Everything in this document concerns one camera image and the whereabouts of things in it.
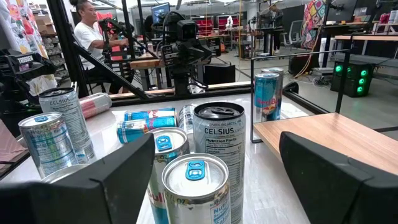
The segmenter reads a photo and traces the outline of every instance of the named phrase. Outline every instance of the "pull tab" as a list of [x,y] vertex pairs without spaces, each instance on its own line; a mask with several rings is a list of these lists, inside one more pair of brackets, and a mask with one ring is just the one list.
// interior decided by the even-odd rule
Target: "pull tab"
[[202,180],[205,178],[205,162],[204,161],[190,161],[188,162],[187,172],[185,177],[188,180]]
[[234,115],[234,111],[228,108],[213,108],[211,112],[215,114]]
[[35,121],[36,122],[43,122],[43,121],[46,121],[48,119],[49,118],[47,116],[39,116],[39,117],[35,118]]
[[168,136],[159,136],[156,138],[155,142],[159,152],[173,148],[171,139]]

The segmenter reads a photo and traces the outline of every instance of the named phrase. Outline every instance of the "clothing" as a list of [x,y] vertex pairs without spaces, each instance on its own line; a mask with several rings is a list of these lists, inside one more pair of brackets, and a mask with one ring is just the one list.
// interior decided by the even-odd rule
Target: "clothing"
[[[104,38],[99,30],[98,23],[97,22],[94,23],[93,27],[94,28],[91,28],[90,26],[82,22],[79,22],[75,27],[75,35],[77,41],[79,41],[81,46],[83,46],[86,50],[88,50],[93,57],[97,58],[100,61],[104,61],[104,56],[102,55],[103,49],[96,49],[94,47],[91,47],[91,43],[94,40],[104,41]],[[92,63],[89,63],[83,57],[80,58],[85,69],[91,70],[92,68],[94,68],[94,65]]]
[[274,50],[280,49],[280,33],[274,34]]
[[[88,77],[88,83],[100,83],[100,82],[106,82],[106,83],[111,83],[111,87],[109,88],[109,92],[111,94],[118,94],[120,88],[122,87],[121,85],[115,83],[112,81],[111,78],[108,78],[107,76],[103,75],[103,71],[98,68],[98,67],[93,67],[90,70],[85,71],[86,72],[86,77]],[[126,78],[128,82],[132,82],[133,76],[130,75]]]
[[284,17],[284,13],[282,12],[282,10],[275,12],[274,27],[281,27],[284,25],[284,23],[282,21],[283,17]]

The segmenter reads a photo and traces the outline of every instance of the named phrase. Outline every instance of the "can lid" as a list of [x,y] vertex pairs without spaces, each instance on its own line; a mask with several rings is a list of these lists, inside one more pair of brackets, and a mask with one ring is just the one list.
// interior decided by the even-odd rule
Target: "can lid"
[[278,72],[283,72],[284,71],[284,69],[283,68],[265,68],[265,69],[262,69],[261,70],[261,72],[276,72],[276,73],[278,73]]
[[277,73],[260,73],[256,75],[257,78],[266,78],[266,79],[274,79],[279,77],[279,74]]
[[69,93],[69,92],[71,92],[73,90],[75,90],[75,89],[73,89],[72,87],[53,88],[53,89],[46,90],[46,91],[42,92],[41,94],[39,94],[39,97],[60,96],[60,95]]
[[180,148],[187,141],[187,134],[180,128],[157,128],[149,131],[155,138],[155,155],[167,154]]
[[85,168],[89,166],[89,164],[78,164],[78,165],[74,165],[74,166],[70,166],[70,167],[65,167],[63,169],[60,169],[48,176],[46,176],[44,179],[42,179],[42,182],[45,183],[54,183],[62,178],[65,178],[67,176],[69,176],[70,174],[73,174],[74,172],[81,170],[82,168]]
[[43,125],[50,123],[52,121],[58,120],[62,116],[59,112],[49,112],[37,114],[26,119],[23,119],[18,123],[18,126],[21,128],[29,128],[37,125]]
[[222,188],[228,181],[228,167],[209,154],[188,154],[166,166],[162,174],[166,189],[184,197],[203,197]]
[[209,120],[234,119],[244,114],[244,108],[234,103],[216,102],[199,105],[194,110],[195,116]]

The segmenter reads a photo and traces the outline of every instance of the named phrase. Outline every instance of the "black hair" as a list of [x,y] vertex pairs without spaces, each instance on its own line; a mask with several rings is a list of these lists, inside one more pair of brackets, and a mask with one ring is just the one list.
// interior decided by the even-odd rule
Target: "black hair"
[[69,0],[70,4],[76,8],[77,14],[80,16],[79,10],[83,9],[83,5],[89,2],[88,0]]

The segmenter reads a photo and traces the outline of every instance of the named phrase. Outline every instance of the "chair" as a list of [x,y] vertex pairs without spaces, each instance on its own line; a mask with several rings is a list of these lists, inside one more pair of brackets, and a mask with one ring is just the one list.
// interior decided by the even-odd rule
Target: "chair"
[[[295,44],[301,43],[301,41],[302,41],[302,37],[301,37],[302,26],[303,26],[303,21],[293,21],[292,24],[290,25],[289,33],[286,33],[286,32],[283,33],[285,47],[290,47],[290,49],[292,49],[292,47],[298,46]],[[286,34],[289,35],[289,41],[286,40]]]

